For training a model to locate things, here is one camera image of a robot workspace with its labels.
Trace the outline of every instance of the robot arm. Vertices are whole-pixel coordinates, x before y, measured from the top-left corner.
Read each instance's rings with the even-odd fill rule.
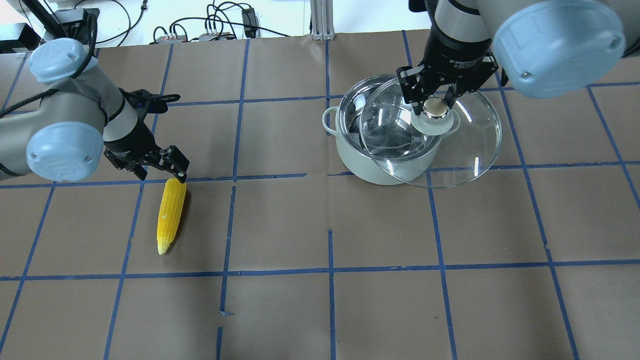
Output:
[[[166,103],[179,96],[126,93],[95,58],[72,79],[87,54],[70,38],[52,40],[33,53],[29,69],[57,92],[43,98],[37,111],[0,119],[0,180],[33,171],[53,181],[79,181],[96,170],[104,146],[116,168],[140,179],[148,165],[184,182],[189,160],[175,146],[156,145],[143,122],[147,113],[166,112]]]
[[[405,102],[416,115],[430,117],[438,117],[443,104],[451,108],[455,98],[477,91],[497,63],[521,94],[560,96],[602,77],[623,54],[637,51],[640,37],[638,1],[410,0],[409,5],[414,12],[429,11],[432,27],[420,64],[399,68],[397,76]],[[448,87],[444,98],[432,99],[440,86]]]

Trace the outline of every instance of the light blue joint cap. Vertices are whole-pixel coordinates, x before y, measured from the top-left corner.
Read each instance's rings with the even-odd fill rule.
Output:
[[[547,0],[505,21],[494,54],[515,90],[547,99],[586,86],[609,72],[625,50],[620,18],[591,0]]]
[[[27,144],[27,163],[52,181],[79,181],[98,168],[102,135],[82,122],[59,122],[38,131]]]
[[[51,84],[71,76],[80,67],[89,52],[72,38],[58,38],[41,45],[29,58],[29,70],[39,83]],[[98,65],[91,58],[84,71]]]

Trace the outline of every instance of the corn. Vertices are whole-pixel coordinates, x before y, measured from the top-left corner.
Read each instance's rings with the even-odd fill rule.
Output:
[[[157,242],[160,255],[169,249],[175,239],[186,194],[187,184],[182,184],[175,178],[166,181],[158,214]]]

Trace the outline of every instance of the transparent pot lid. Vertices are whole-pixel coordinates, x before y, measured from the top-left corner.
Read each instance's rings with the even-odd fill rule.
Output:
[[[477,179],[495,161],[500,120],[480,92],[459,97],[448,110],[431,102],[416,116],[404,102],[397,78],[382,84],[362,108],[360,141],[386,173],[422,188],[449,188]]]

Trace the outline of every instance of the black pole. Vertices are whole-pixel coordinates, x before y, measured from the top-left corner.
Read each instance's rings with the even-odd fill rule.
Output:
[[[62,28],[60,24],[56,21],[56,19],[51,16],[50,13],[38,2],[38,0],[22,0],[24,5],[33,12],[33,15],[40,20],[44,28],[50,32],[54,38],[64,38],[67,37],[65,30]]]

